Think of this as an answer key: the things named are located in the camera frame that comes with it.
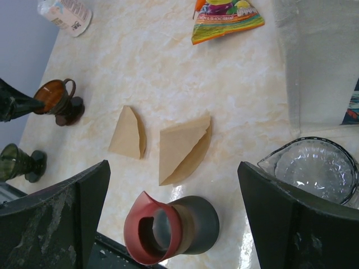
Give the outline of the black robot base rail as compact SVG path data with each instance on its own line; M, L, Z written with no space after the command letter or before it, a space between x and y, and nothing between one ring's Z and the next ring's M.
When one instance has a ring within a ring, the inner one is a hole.
M1 183L1 206L7 202L26 196L26 193ZM165 268L161 265L145 266L137 263L129 255L125 246L97 232L87 268Z

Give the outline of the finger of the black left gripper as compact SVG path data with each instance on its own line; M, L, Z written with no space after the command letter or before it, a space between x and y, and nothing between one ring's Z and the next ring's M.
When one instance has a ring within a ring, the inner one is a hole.
M1 122L9 122L45 107L44 102L21 93L3 79L1 79L0 92Z

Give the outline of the amber plastic coffee dripper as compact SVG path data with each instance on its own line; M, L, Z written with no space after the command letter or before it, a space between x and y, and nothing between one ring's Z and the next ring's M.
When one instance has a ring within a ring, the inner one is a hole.
M56 118L56 125L71 126L79 121L85 111L84 101L75 96L76 82L73 79L51 80L42 85L34 99L44 107L34 111L37 115L49 114Z

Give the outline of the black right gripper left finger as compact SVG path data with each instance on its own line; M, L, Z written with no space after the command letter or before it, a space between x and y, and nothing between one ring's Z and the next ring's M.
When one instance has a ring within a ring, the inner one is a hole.
M110 177L103 160L1 204L1 268L86 268Z

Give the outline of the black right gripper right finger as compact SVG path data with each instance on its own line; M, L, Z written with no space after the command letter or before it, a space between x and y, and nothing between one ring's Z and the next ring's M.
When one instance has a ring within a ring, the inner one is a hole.
M281 182L249 162L237 170L261 268L358 268L358 210Z

